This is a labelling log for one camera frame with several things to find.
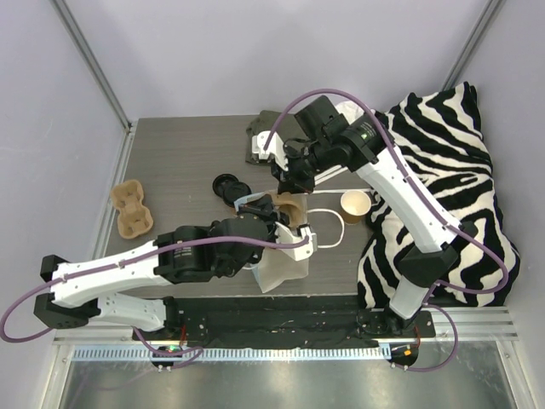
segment zebra print fabric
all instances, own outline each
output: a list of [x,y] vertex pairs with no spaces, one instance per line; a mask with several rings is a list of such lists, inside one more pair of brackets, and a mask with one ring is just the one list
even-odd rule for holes
[[[475,237],[504,260],[509,282],[501,291],[468,295],[438,287],[434,295],[453,304],[503,305],[519,273],[520,258],[513,243],[502,233],[503,215],[497,204],[492,161],[481,134],[477,93],[468,83],[426,97],[407,96],[381,120],[400,147],[410,167],[432,195],[459,220],[478,228]],[[413,239],[392,209],[373,193],[366,222],[374,230],[358,267],[359,301],[364,308],[385,307],[398,286],[396,268]],[[443,279],[472,289],[496,286],[502,271],[483,251],[461,244],[460,261]]]

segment black mounting plate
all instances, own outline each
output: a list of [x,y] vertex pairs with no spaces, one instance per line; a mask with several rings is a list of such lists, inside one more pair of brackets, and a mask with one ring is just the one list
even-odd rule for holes
[[[385,313],[361,309],[356,296],[181,298],[188,346],[226,349],[345,349],[378,346],[381,338],[435,337],[432,316],[417,314],[399,335]],[[180,341],[179,331],[145,332],[148,341]]]

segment black motor joint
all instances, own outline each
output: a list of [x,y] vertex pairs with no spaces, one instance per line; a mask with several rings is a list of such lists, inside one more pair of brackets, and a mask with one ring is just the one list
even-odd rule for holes
[[267,225],[267,230],[269,232],[267,241],[274,241],[276,239],[275,232],[277,222],[284,224],[285,226],[290,224],[290,218],[285,213],[276,209],[270,194],[265,194],[257,200],[241,204],[238,207],[237,215],[239,217],[257,217],[264,222]]
[[271,173],[279,181],[279,193],[311,193],[315,188],[314,177],[319,173],[336,165],[354,172],[368,163],[376,163],[378,153],[386,148],[371,117],[364,114],[349,124],[326,96],[301,109],[295,119],[308,143],[303,144],[300,152],[284,144],[287,170],[272,164]]
[[403,320],[395,314],[389,307],[383,311],[367,311],[360,312],[357,324],[362,333],[371,336],[391,336],[400,337],[415,328],[415,319],[418,313],[410,320]]

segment metal frame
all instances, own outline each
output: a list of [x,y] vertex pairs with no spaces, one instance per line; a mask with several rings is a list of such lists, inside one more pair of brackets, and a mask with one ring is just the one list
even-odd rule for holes
[[483,39],[485,33],[490,28],[494,18],[497,16],[502,5],[505,3],[505,0],[488,0],[488,3],[483,8],[475,26],[471,30],[468,39],[462,47],[462,51],[456,58],[454,66],[449,71],[446,80],[443,82],[442,89],[451,89],[456,86],[460,76],[463,73],[463,70],[468,66],[473,53],[477,49],[480,41]]
[[[188,354],[181,360],[189,360]],[[273,362],[304,360],[389,360],[390,345],[380,344],[376,348],[358,349],[205,349],[200,362]],[[93,345],[76,347],[72,362],[149,362],[172,361],[169,357],[153,357],[143,345]]]
[[537,408],[536,397],[531,391],[522,366],[522,357],[517,353],[520,343],[497,341],[496,345],[518,409]]
[[104,94],[108,103],[110,104],[110,107],[112,107],[113,111],[116,113],[116,116],[118,117],[119,122],[121,122],[121,125],[123,126],[125,131],[129,132],[130,130],[129,118],[125,114],[123,107],[121,107],[121,104],[119,103],[118,98],[113,92],[112,86],[108,82],[106,75],[102,71],[102,68],[100,68],[100,64],[98,60],[96,59],[95,55],[93,54],[93,50],[89,47],[89,44],[87,43],[87,40],[85,39],[85,36],[83,35],[81,29],[79,28],[79,25],[77,24],[76,19],[72,15],[72,12],[68,8],[68,5],[66,4],[65,0],[49,0],[49,1],[53,5],[57,14],[59,15],[60,20],[64,24],[73,42],[76,44],[77,50],[79,51],[85,63],[87,64],[87,67],[91,71],[91,74],[93,74],[93,77],[95,78],[96,83],[98,84],[100,90],[102,91],[102,94]]
[[73,345],[60,345],[53,348],[55,348],[55,355],[51,362],[48,382],[43,392],[42,404],[39,406],[41,409],[59,409],[75,350]]
[[[123,139],[123,144],[119,150],[118,164],[113,173],[112,185],[114,187],[123,182],[125,178],[125,171],[127,170],[127,164],[129,163],[130,151],[133,147],[133,141],[135,140],[136,127],[138,121],[132,123],[129,132]],[[95,242],[95,248],[91,256],[92,260],[102,258],[106,254],[106,248],[108,246],[108,240],[110,238],[110,232],[112,230],[113,223],[115,221],[116,211],[112,206],[112,200],[108,199],[102,209],[102,218],[100,219],[99,232]]]
[[[452,329],[449,321],[435,309],[429,309],[435,324],[436,338],[425,338],[423,342],[451,342]],[[456,322],[460,341],[518,341],[513,320],[506,307],[490,308],[446,308]],[[53,341],[54,345],[90,345],[90,344],[140,344],[132,340],[132,328],[127,325],[105,325],[89,323],[85,327],[72,330],[58,330]],[[381,339],[381,342],[412,341],[407,339]],[[169,345],[171,341],[156,342]]]

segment purple cable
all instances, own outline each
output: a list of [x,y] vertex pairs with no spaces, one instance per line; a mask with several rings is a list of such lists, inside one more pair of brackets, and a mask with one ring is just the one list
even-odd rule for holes
[[390,139],[388,138],[388,135],[386,133],[386,131],[384,130],[381,122],[378,120],[378,118],[375,116],[375,114],[370,110],[370,108],[368,106],[366,106],[360,99],[358,99],[357,97],[345,92],[345,91],[340,91],[338,89],[329,89],[329,88],[324,88],[324,89],[316,89],[314,91],[309,91],[307,92],[306,94],[303,94],[301,95],[300,97],[296,98],[295,100],[293,100],[283,111],[282,113],[280,114],[280,116],[277,118],[277,120],[274,122],[274,124],[272,125],[272,128],[271,128],[271,131],[269,132],[269,136],[267,138],[267,141],[265,142],[265,146],[264,146],[264,149],[267,150],[268,147],[269,147],[269,144],[271,143],[271,140],[273,139],[273,135],[274,133],[276,132],[276,130],[278,129],[279,125],[282,123],[282,121],[284,120],[284,118],[286,117],[286,115],[288,115],[289,111],[295,107],[297,104],[303,102],[305,99],[307,98],[310,98],[311,96],[315,96],[315,95],[322,95],[322,94],[332,94],[332,95],[339,95],[339,96],[342,96],[344,98],[347,98],[348,100],[354,102],[355,104],[357,104],[361,109],[364,110],[364,112],[370,116],[371,118],[371,121],[373,121],[373,124],[375,125],[375,127],[378,129],[379,133],[381,134],[381,137],[382,139],[384,140],[384,143],[386,144],[386,148],[387,150],[390,152],[390,155],[392,155],[392,158],[393,158],[393,161],[395,162],[395,164],[398,166],[398,169],[399,171],[401,172],[401,174],[404,176],[405,180],[409,183],[409,185],[412,187],[412,189],[415,191],[416,193],[416,196],[418,196],[418,198],[423,202],[423,204],[429,209],[429,211],[433,214],[433,216],[439,221],[441,222],[441,224],[443,224],[446,228],[448,228],[451,232],[457,234],[458,236],[462,237],[463,239],[465,239],[467,242],[471,243],[472,245],[476,245],[479,249],[481,249],[486,255],[488,255],[492,260],[494,260],[494,262],[496,262],[496,264],[499,266],[499,268],[502,270],[502,279],[500,280],[500,282],[498,283],[498,285],[496,285],[495,287],[492,287],[488,290],[472,290],[472,289],[469,289],[469,288],[464,288],[464,287],[460,287],[459,285],[453,285],[451,283],[448,283],[444,280],[438,280],[437,283],[441,284],[441,285],[444,285],[446,287],[450,287],[454,290],[458,290],[458,291],[462,291],[462,292],[465,292],[467,294],[491,294],[493,292],[496,292],[496,291],[499,291],[501,290],[507,283],[508,283],[508,280],[509,280],[509,272],[508,272],[508,268],[506,267],[505,263],[502,261],[502,259],[500,257],[498,257],[496,255],[496,253],[494,253],[494,251],[492,251],[491,249],[489,249],[488,247],[486,247],[484,244],[480,243],[479,241],[477,241],[476,239],[474,239],[473,237],[471,237],[470,235],[464,233],[462,230],[460,230],[458,227],[456,226],[451,226],[442,216],[441,214],[435,210],[435,208],[433,207],[433,205],[429,202],[429,200],[427,200],[426,196],[424,196],[424,193],[422,193],[422,191],[418,188],[418,186],[416,185],[415,181],[412,180],[412,178],[409,176],[409,172],[407,171],[407,169],[403,166],[403,164],[401,163],[401,160],[399,159],[397,153],[393,150],[393,144],[392,142],[390,141]]
[[[111,270],[112,268],[116,268],[117,266],[115,264],[108,264],[106,266],[101,266],[97,268],[90,268],[89,270],[83,270],[79,271],[77,273],[68,274],[66,276],[66,279],[76,279],[77,277],[83,277],[85,275],[95,274],[95,273],[101,273],[103,271]],[[52,328],[47,328],[43,331],[40,331],[34,335],[30,335],[29,337],[23,337],[23,338],[12,338],[8,334],[6,334],[6,321],[8,320],[9,316],[14,312],[14,310],[19,307],[24,301],[29,299],[32,296],[35,296],[39,292],[42,292],[43,290],[48,289],[49,287],[52,287],[53,285],[59,284],[63,281],[63,279],[53,279],[48,283],[43,283],[42,285],[39,285],[33,290],[28,291],[27,293],[23,294],[13,304],[11,304],[8,309],[6,309],[6,312],[3,313],[2,318],[0,319],[0,338],[4,340],[6,343],[27,343],[29,341],[33,341],[36,338],[40,338],[50,332]]]
[[[269,243],[268,241],[261,241],[258,239],[250,239],[248,237],[242,237],[242,236],[220,236],[220,237],[211,237],[208,239],[197,239],[192,240],[191,245],[213,245],[215,243],[244,243],[247,245],[260,245],[262,247],[268,247],[270,249],[296,249],[297,247],[301,247],[308,243],[308,237],[306,237],[303,241],[300,241],[299,243],[293,243],[290,245],[283,245],[279,243]],[[156,256],[157,254],[164,253],[165,251],[171,251],[171,250],[178,250],[182,249],[185,246],[181,246],[184,243],[174,243],[173,245],[166,245],[165,247],[161,247],[159,249],[150,251],[149,253],[143,254],[141,256],[137,256],[134,258],[130,258],[129,260],[124,260],[119,262],[119,266],[125,267],[130,264],[133,264],[135,262],[141,262],[142,260],[145,260],[148,257]]]
[[[165,247],[161,247],[154,251],[149,251],[146,254],[143,254],[141,256],[137,256],[134,258],[130,258],[129,260],[125,260],[124,262],[119,263],[119,267],[124,267],[129,264],[139,262],[141,260],[144,260],[148,257],[156,256],[157,254],[164,253],[166,251],[172,251],[172,250],[178,250],[183,249],[185,247],[190,247],[192,245],[212,245],[215,243],[245,243],[248,245],[259,245],[262,247],[268,247],[271,249],[296,249],[297,247],[302,247],[303,245],[308,243],[309,238],[306,237],[299,243],[293,243],[290,245],[282,245],[278,243],[269,243],[268,241],[261,241],[256,239],[250,239],[248,237],[241,237],[241,236],[222,236],[222,237],[214,237],[210,239],[198,239],[198,240],[190,240],[185,241],[183,243],[175,243],[173,245],[166,245]],[[14,310],[19,307],[24,301],[29,299],[32,296],[37,295],[39,292],[42,292],[44,290],[47,290],[49,287],[52,287],[53,285],[57,285],[63,281],[69,280],[69,279],[76,279],[79,277],[84,277],[86,275],[90,274],[96,274],[96,273],[102,273],[104,271],[112,270],[114,268],[118,268],[117,264],[107,264],[105,266],[95,267],[95,268],[89,268],[87,270],[78,271],[77,273],[67,274],[64,279],[58,278],[53,279],[48,283],[44,283],[42,285],[39,285],[33,290],[28,291],[27,293],[23,294],[21,297],[17,298],[17,300],[14,301],[13,304],[11,304],[8,309],[3,313],[2,318],[0,319],[0,338],[4,340],[6,343],[26,343],[29,341],[33,341],[34,339],[40,338],[43,335],[47,334],[51,331],[51,328],[47,328],[43,331],[40,331],[34,335],[30,335],[28,337],[23,338],[13,338],[10,337],[6,333],[6,322],[8,321],[9,316],[14,312]]]
[[429,290],[427,291],[426,295],[424,296],[424,299],[422,300],[422,304],[425,304],[427,300],[430,299],[430,297],[433,295],[433,292],[435,291],[435,287],[438,287],[439,283],[435,281],[431,287],[429,287]]
[[193,358],[198,358],[202,353],[203,353],[203,347],[193,347],[193,348],[188,348],[188,349],[184,349],[180,352],[165,352],[165,351],[161,351],[159,349],[155,349],[152,345],[150,345],[150,343],[148,341],[146,341],[146,339],[142,336],[142,333],[141,331],[136,328],[135,326],[133,326],[133,331],[135,332],[135,335],[136,337],[140,340],[141,343],[144,344],[144,346],[151,352],[153,352],[155,355],[159,355],[159,356],[168,356],[168,357],[171,357],[171,356],[183,356],[185,354],[189,354],[191,352],[195,352],[195,351],[198,351],[195,356],[193,356]]
[[[452,351],[450,352],[450,355],[447,357],[446,360],[441,362],[439,365],[430,366],[429,368],[412,368],[412,367],[409,366],[409,367],[406,368],[406,371],[408,371],[408,372],[423,372],[423,373],[425,373],[425,372],[437,371],[438,369],[441,369],[442,367],[448,365],[454,359],[454,357],[456,356],[456,353],[458,352],[458,344],[459,344],[459,342],[458,342],[458,330],[456,329],[456,324],[454,323],[454,320],[452,319],[452,317],[450,317],[449,313],[447,313],[444,309],[442,309],[441,307],[439,307],[437,305],[428,304],[427,307],[437,309],[450,322],[450,325],[452,326],[452,334],[454,336],[454,345],[452,345]],[[399,368],[399,369],[405,370],[405,367],[403,365],[395,364],[395,366],[397,368]]]

